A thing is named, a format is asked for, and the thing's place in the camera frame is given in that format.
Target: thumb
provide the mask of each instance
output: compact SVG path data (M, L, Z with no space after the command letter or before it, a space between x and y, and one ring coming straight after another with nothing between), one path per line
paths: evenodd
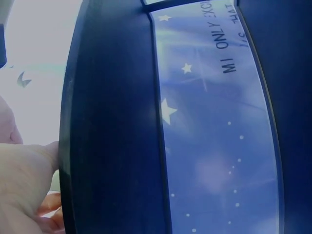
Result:
M59 142L55 141L51 144L41 146L41 145L26 145L26 147L30 148L34 153L41 155L42 157L49 160L53 172L55 172L58 167L58 152L59 152Z

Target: star pattern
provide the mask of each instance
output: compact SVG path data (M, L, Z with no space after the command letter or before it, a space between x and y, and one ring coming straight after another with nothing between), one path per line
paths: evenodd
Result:
M158 16L159 21L169 21L169 19L171 19L172 17L168 16L168 15L164 15L164 16Z
M188 72L192 72L191 71L191 67L192 65L189 65L189 64L185 64L184 67L182 67L182 70L184 71L184 74L188 73Z
M161 112L162 112L162 119L171 125L170 122L170 115L172 115L174 112L176 112L177 109L171 108L168 106L167 99L165 98L161 103Z

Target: blue clear cover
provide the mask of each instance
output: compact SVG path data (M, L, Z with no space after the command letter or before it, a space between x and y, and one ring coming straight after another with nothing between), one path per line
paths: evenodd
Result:
M277 234L268 107L232 1L152 17L173 233Z

